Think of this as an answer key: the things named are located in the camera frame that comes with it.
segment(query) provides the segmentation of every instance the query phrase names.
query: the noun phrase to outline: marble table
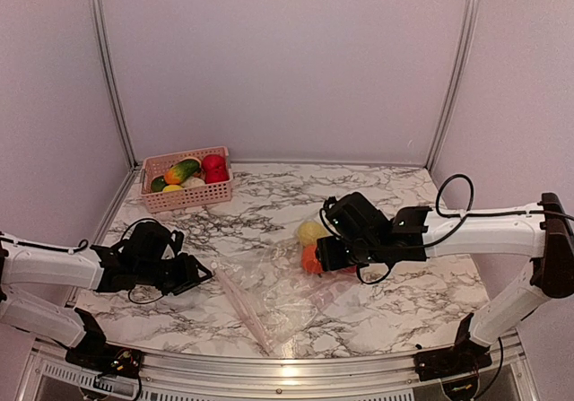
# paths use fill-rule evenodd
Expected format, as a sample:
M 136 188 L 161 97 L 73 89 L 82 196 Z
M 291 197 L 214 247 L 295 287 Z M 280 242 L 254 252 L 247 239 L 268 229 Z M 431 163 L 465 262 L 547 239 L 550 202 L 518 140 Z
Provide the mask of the marble table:
M 210 265 L 294 236 L 317 215 L 328 196 L 358 190 L 387 216 L 406 205 L 432 205 L 437 189 L 424 169 L 355 165 L 234 164 L 233 199 L 153 216 L 186 235 L 184 249 Z M 133 221 L 150 214 L 129 190 L 104 244 L 117 241 Z M 373 266 L 371 271 L 383 272 Z M 135 291 L 152 298 L 152 288 Z M 412 351 L 453 342 L 458 322 L 487 301 L 468 255 L 400 263 L 381 284 L 356 283 L 272 353 L 284 358 L 328 358 Z M 143 349 L 228 357 L 266 352 L 212 279 L 179 296 L 134 305 L 125 292 L 82 291 L 77 307 L 88 310 L 108 340 Z

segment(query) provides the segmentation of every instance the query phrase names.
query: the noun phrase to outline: white wall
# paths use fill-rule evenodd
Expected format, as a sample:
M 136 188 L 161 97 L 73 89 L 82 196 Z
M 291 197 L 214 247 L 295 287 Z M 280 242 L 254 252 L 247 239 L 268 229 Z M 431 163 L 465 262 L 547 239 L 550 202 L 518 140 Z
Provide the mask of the white wall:
M 0 65 L 0 231 L 90 239 L 127 167 L 88 0 L 0 0 Z M 35 292 L 62 297 L 62 288 Z M 3 401 L 14 398 L 31 341 L 0 325 Z
M 476 207 L 534 202 L 555 191 L 574 212 L 574 0 L 481 0 L 474 44 L 439 163 L 477 187 Z M 447 193 L 465 205 L 466 190 Z M 524 260 L 476 262 L 491 295 Z M 540 308 L 519 327 L 543 401 L 574 393 L 574 299 Z
M 465 0 L 103 0 L 136 155 L 423 165 Z

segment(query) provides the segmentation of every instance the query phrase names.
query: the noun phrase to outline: table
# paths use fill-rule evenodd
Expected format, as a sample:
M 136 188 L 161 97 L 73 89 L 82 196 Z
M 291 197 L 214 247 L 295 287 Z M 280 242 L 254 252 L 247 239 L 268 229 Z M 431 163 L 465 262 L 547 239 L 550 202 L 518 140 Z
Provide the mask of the table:
M 433 205 L 437 189 L 425 169 L 332 164 L 233 164 L 233 199 L 227 203 L 157 213 L 186 235 L 184 250 L 210 265 L 292 238 L 301 222 L 317 216 L 328 196 L 360 191 L 387 216 L 407 205 Z M 136 181 L 104 244 L 148 217 Z M 357 283 L 307 327 L 279 346 L 283 358 L 333 358 L 412 351 L 454 341 L 462 317 L 488 300 L 468 255 L 402 262 L 381 284 Z M 88 310 L 109 342 L 176 353 L 261 357 L 265 352 L 239 320 L 217 280 L 177 297 L 135 305 L 125 292 L 81 291 L 76 306 Z

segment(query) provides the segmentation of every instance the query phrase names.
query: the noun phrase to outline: plastic bag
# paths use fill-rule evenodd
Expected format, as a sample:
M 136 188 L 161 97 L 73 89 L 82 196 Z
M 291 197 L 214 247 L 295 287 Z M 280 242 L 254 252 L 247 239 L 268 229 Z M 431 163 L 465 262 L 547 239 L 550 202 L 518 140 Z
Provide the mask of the plastic bag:
M 233 308 L 271 354 L 356 284 L 348 273 L 312 275 L 297 240 L 223 259 L 215 270 Z

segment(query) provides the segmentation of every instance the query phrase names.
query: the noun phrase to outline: plastic basket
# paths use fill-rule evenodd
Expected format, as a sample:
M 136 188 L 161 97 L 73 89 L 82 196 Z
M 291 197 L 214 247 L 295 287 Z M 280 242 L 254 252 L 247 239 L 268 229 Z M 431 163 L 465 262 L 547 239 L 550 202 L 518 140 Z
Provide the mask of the plastic basket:
M 209 154 L 218 154 L 225 158 L 225 165 L 230 176 L 228 181 L 206 184 L 201 187 L 184 188 L 173 192 L 152 193 L 153 179 L 164 175 L 173 165 L 188 157 L 203 159 Z M 230 153 L 227 147 L 213 147 L 193 150 L 191 152 L 149 157 L 143 161 L 143 180 L 140 197 L 143 199 L 150 213 L 229 201 L 231 200 L 231 182 L 233 181 L 229 156 Z

